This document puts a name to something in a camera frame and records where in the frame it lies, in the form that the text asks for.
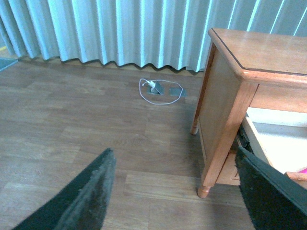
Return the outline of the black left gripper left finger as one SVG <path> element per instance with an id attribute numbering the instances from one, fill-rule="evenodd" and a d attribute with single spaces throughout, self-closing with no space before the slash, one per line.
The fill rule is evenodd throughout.
<path id="1" fill-rule="evenodd" d="M 108 148 L 15 229 L 101 229 L 111 198 L 115 169 L 116 158 L 113 150 Z"/>

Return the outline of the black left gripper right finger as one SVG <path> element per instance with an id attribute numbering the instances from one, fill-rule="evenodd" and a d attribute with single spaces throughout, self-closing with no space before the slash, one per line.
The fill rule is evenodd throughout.
<path id="1" fill-rule="evenodd" d="M 236 153 L 240 192 L 257 230 L 305 230 L 307 191 L 243 147 Z"/>

